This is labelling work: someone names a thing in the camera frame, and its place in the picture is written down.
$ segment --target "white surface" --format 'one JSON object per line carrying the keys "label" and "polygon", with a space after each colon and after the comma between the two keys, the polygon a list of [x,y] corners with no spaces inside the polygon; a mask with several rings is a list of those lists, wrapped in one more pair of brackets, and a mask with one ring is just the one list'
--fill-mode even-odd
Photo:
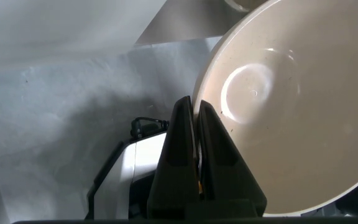
{"label": "white surface", "polygon": [[167,134],[159,134],[136,143],[135,172],[133,182],[156,170],[162,146]]}
{"label": "white surface", "polygon": [[129,188],[135,170],[136,144],[124,149],[94,195],[94,219],[128,218]]}
{"label": "white surface", "polygon": [[160,159],[165,133],[127,146],[94,196],[94,219],[128,218],[131,183],[151,174]]}
{"label": "white surface", "polygon": [[0,0],[0,69],[128,51],[165,0]]}

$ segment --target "white bowl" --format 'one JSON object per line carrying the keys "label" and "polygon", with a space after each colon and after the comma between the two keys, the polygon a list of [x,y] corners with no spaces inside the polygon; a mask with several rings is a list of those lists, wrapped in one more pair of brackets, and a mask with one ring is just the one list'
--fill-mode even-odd
{"label": "white bowl", "polygon": [[358,0],[275,0],[218,43],[195,86],[267,197],[322,207],[358,185]]}

